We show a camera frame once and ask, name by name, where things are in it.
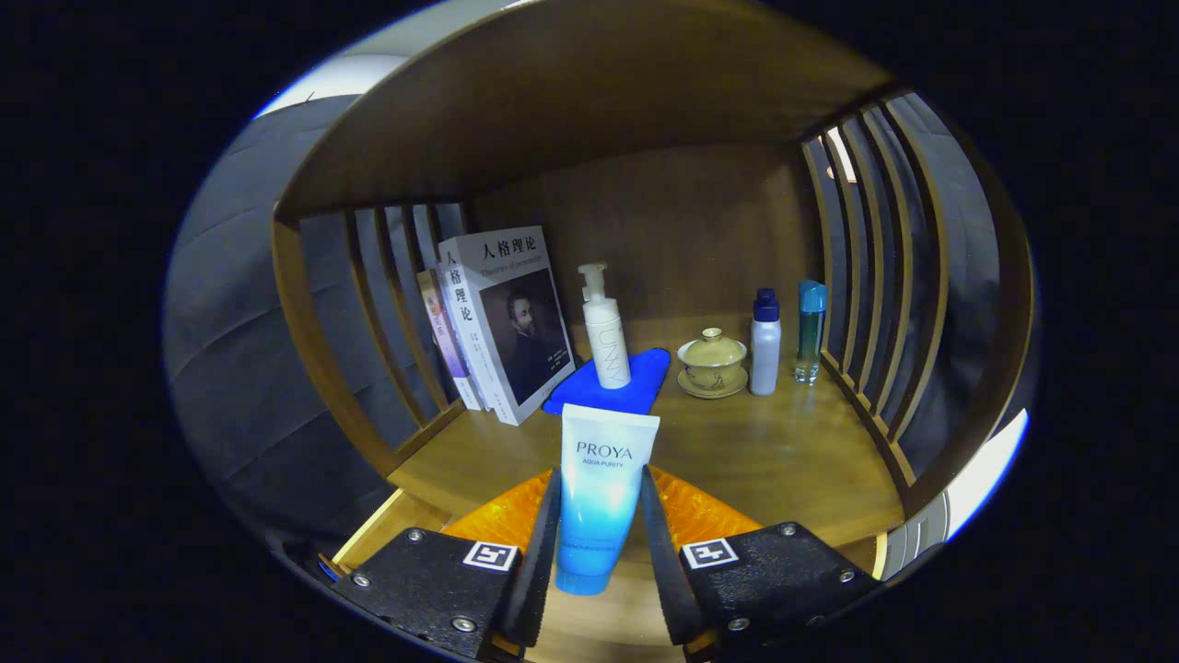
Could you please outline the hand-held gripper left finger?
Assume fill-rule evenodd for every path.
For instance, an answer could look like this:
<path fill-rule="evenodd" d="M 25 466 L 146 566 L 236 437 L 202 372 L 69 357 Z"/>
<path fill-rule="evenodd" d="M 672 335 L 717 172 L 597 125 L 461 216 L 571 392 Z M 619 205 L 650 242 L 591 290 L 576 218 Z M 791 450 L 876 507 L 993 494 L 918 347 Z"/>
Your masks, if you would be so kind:
<path fill-rule="evenodd" d="M 404 529 L 332 584 L 368 621 L 454 662 L 521 662 L 542 630 L 564 474 L 542 478 L 525 507 L 523 546 Z"/>

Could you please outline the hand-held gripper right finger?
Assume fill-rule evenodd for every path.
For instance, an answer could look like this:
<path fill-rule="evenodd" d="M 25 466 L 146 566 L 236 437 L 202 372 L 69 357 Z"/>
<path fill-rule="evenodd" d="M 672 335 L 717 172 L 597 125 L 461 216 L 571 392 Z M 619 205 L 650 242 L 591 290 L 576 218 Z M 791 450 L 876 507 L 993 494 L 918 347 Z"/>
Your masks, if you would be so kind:
<path fill-rule="evenodd" d="M 661 616 L 686 662 L 751 662 L 795 645 L 876 599 L 881 580 L 801 523 L 740 529 L 707 508 L 689 537 L 691 499 L 645 466 L 640 504 Z"/>

